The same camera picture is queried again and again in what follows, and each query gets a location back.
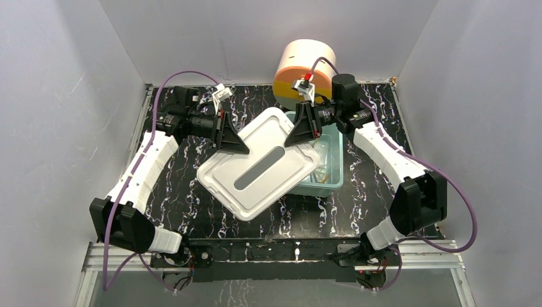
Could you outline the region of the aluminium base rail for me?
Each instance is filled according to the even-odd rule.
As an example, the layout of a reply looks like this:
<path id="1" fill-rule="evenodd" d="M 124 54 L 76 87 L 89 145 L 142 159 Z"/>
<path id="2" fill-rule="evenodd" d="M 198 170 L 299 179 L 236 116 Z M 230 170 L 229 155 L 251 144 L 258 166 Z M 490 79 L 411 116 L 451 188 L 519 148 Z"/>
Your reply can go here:
<path id="1" fill-rule="evenodd" d="M 83 270 L 106 270 L 111 278 L 117 269 L 145 271 L 149 267 L 170 285 L 194 273 L 196 283 L 331 279 L 376 288 L 389 283 L 398 268 L 455 272 L 465 267 L 459 254 L 445 253 L 420 240 L 406 240 L 369 260 L 362 259 L 358 247 L 359 242 L 353 239 L 197 239 L 185 248 L 179 264 L 174 264 L 170 256 L 137 256 L 111 247 L 104 266 L 103 244 L 91 243 Z"/>

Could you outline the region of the round pastel drawer cabinet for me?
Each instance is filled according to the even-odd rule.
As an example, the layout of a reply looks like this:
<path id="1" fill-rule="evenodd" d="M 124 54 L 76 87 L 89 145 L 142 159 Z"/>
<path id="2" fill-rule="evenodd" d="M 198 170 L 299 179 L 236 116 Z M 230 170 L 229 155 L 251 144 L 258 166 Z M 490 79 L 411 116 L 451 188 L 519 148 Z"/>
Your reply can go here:
<path id="1" fill-rule="evenodd" d="M 306 76 L 320 57 L 327 58 L 317 62 L 312 73 L 311 82 L 316 86 L 316 93 L 331 97 L 331 80 L 336 72 L 332 66 L 336 64 L 336 55 L 327 44 L 311 39 L 299 39 L 289 43 L 281 57 L 274 76 L 272 91 L 276 101 L 287 110 L 294 110 L 295 104 L 302 101 L 302 95 L 291 87 L 296 80 Z"/>

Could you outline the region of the clear plastic funnel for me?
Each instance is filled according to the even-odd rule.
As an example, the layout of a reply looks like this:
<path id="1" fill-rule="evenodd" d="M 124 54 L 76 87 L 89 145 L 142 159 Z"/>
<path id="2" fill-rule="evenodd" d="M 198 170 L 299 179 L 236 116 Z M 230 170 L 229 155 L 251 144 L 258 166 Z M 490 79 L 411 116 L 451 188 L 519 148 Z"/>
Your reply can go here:
<path id="1" fill-rule="evenodd" d="M 326 141 L 315 141 L 313 148 L 319 156 L 319 168 L 327 169 L 329 163 L 329 144 Z"/>

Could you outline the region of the white bin lid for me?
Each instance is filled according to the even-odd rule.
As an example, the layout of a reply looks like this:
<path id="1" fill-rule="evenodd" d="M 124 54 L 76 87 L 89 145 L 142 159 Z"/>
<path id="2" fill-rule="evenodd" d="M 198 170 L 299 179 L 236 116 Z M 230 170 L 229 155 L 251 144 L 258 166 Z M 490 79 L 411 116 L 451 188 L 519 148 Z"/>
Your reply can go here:
<path id="1" fill-rule="evenodd" d="M 253 220 L 319 166 L 309 143 L 284 145 L 292 129 L 284 112 L 269 107 L 238 133 L 249 153 L 215 152 L 197 169 L 198 182 L 237 219 Z"/>

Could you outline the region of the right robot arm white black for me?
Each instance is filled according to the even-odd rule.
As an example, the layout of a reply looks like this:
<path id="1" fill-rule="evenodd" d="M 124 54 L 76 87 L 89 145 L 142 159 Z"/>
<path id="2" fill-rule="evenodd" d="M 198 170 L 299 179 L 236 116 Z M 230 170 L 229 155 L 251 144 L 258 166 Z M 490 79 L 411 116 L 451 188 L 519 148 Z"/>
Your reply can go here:
<path id="1" fill-rule="evenodd" d="M 447 217 L 447 180 L 409 157 L 388 137 L 376 111 L 360 98 L 360 86 L 353 75 L 335 75 L 332 96 L 323 97 L 321 104 L 315 101 L 318 94 L 312 77 L 308 73 L 291 86 L 302 101 L 296 105 L 293 130 L 284 144 L 290 147 L 313 141 L 321 136 L 324 126 L 334 124 L 383 171 L 394 188 L 387 217 L 362 233 L 357 246 L 329 256 L 340 266 L 382 260 L 398 243 Z"/>

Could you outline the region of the teal plastic bin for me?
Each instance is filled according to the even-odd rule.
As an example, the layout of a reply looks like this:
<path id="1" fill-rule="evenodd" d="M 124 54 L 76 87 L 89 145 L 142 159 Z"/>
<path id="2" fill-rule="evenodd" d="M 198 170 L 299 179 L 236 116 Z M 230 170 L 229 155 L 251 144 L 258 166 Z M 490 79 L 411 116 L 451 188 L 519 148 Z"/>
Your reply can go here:
<path id="1" fill-rule="evenodd" d="M 323 127 L 322 135 L 315 140 L 308 142 L 313 147 L 315 141 L 326 141 L 329 144 L 329 163 L 327 169 L 317 167 L 313 172 L 329 172 L 330 178 L 325 184 L 312 183 L 310 175 L 305 177 L 301 183 L 296 185 L 289 194 L 301 196 L 315 196 L 326 198 L 343 185 L 343 135 L 336 127 L 336 124 Z"/>

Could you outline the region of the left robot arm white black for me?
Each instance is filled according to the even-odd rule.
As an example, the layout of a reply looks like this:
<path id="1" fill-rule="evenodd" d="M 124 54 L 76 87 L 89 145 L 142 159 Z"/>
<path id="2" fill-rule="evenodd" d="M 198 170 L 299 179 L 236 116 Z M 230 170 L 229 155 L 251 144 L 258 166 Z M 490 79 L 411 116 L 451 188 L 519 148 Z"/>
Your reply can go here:
<path id="1" fill-rule="evenodd" d="M 219 84 L 212 93 L 214 114 L 197 111 L 200 95 L 196 88 L 175 87 L 171 94 L 172 100 L 158 104 L 154 129 L 144 134 L 119 182 L 105 198 L 95 198 L 89 206 L 98 239 L 104 243 L 136 253 L 177 254 L 188 240 L 155 226 L 145 216 L 148 198 L 168 160 L 189 136 L 209 139 L 223 152 L 249 153 L 231 114 L 221 106 L 232 96 L 231 88 Z"/>

